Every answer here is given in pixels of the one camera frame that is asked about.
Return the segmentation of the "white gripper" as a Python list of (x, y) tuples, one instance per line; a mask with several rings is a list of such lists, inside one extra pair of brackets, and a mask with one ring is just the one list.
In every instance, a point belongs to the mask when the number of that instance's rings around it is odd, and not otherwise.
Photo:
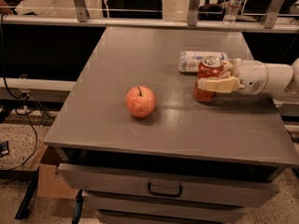
[(233, 63), (224, 60), (222, 65), (223, 73), (228, 76), (232, 74), (233, 77), (221, 79), (199, 78), (197, 88), (218, 93), (231, 93), (238, 89), (239, 93), (245, 95), (258, 95), (263, 91), (268, 74), (264, 63), (237, 58), (233, 59)]

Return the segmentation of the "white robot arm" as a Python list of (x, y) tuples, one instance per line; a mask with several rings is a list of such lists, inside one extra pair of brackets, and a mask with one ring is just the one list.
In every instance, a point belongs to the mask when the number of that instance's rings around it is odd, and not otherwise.
[[(213, 68), (215, 65), (199, 65), (200, 68)], [(216, 93), (243, 95), (268, 95), (269, 97), (296, 103), (298, 101), (298, 61), (292, 65), (262, 63), (254, 60), (234, 59), (223, 61), (223, 71), (218, 75), (214, 70), (201, 77), (198, 73), (194, 92), (203, 95), (209, 102)]]

